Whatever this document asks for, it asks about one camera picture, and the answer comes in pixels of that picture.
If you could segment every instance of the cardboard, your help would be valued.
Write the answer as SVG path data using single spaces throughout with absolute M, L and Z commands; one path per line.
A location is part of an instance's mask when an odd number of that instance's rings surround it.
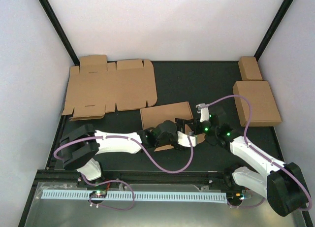
M 241 57 L 238 62 L 243 81 L 261 81 L 262 77 L 255 57 Z
M 150 127 L 156 127 L 157 125 L 163 123 L 165 120 L 175 121 L 175 118 L 190 120 L 193 118 L 189 103 L 180 102 L 169 105 L 155 106 L 151 108 L 140 109 L 142 128 L 145 130 Z M 190 132 L 188 126 L 185 127 L 185 132 L 188 134 Z M 197 136 L 197 143 L 204 141 L 204 134 L 199 134 Z M 163 151 L 167 149 L 173 149 L 171 145 L 166 145 L 158 147 L 156 151 Z
M 63 115 L 70 120 L 103 118 L 105 113 L 153 106 L 157 102 L 154 69 L 149 60 L 107 63 L 106 55 L 80 58 L 70 68 Z
M 267 81 L 242 81 L 233 86 L 235 95 L 246 97 L 252 105 L 251 127 L 275 126 L 282 122 L 275 99 Z M 243 99 L 235 97 L 235 104 L 241 126 L 249 117 L 249 107 Z

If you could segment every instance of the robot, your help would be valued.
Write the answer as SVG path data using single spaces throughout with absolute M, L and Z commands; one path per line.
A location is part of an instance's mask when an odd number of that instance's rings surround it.
M 62 160 L 64 169 L 77 170 L 92 183 L 104 180 L 106 176 L 94 160 L 98 154 L 137 154 L 143 148 L 147 152 L 164 145 L 172 145 L 177 150 L 191 147 L 192 150 L 197 145 L 196 135 L 204 133 L 206 142 L 210 143 L 210 139 L 214 138 L 223 149 L 239 156 L 256 171 L 248 167 L 230 168 L 225 176 L 227 188 L 237 185 L 243 190 L 258 193 L 268 200 L 280 216 L 286 216 L 296 209 L 307 210 L 302 207 L 308 202 L 311 208 L 309 191 L 298 165 L 293 162 L 286 164 L 252 144 L 246 134 L 242 136 L 231 128 L 222 109 L 214 108 L 209 112 L 205 104 L 197 105 L 196 109 L 200 114 L 197 118 L 176 118 L 175 122 L 167 120 L 155 128 L 128 134 L 102 132 L 87 124 L 64 136 L 60 140 L 61 147 L 54 155 Z M 191 129 L 188 134 L 185 133 L 185 126 Z

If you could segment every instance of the flattened cardboard box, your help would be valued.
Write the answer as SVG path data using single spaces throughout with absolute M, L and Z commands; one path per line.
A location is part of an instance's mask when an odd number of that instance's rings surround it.
M 238 66 L 243 81 L 262 81 L 260 69 L 255 57 L 241 57 Z
M 192 119 L 192 113 L 190 110 L 189 103 L 180 102 L 169 105 L 160 105 L 154 106 L 151 108 L 143 108 L 140 110 L 141 120 L 142 120 L 142 128 L 145 130 L 150 127 L 156 127 L 157 125 L 163 123 L 165 120 L 175 121 L 175 118 L 190 120 Z M 185 127 L 185 132 L 188 134 L 190 132 L 190 128 L 188 126 Z M 197 143 L 201 143 L 204 141 L 204 134 L 199 134 L 197 136 Z M 163 151 L 173 149 L 171 145 L 166 145 L 163 147 L 158 147 L 154 151 Z
M 252 106 L 250 126 L 275 126 L 282 122 L 271 88 L 267 81 L 241 81 L 233 86 L 233 93 L 246 97 Z M 245 126 L 250 109 L 243 99 L 235 97 L 241 126 Z
M 106 55 L 80 58 L 70 68 L 63 115 L 70 119 L 103 118 L 105 113 L 153 106 L 157 102 L 154 69 L 149 60 L 108 63 Z

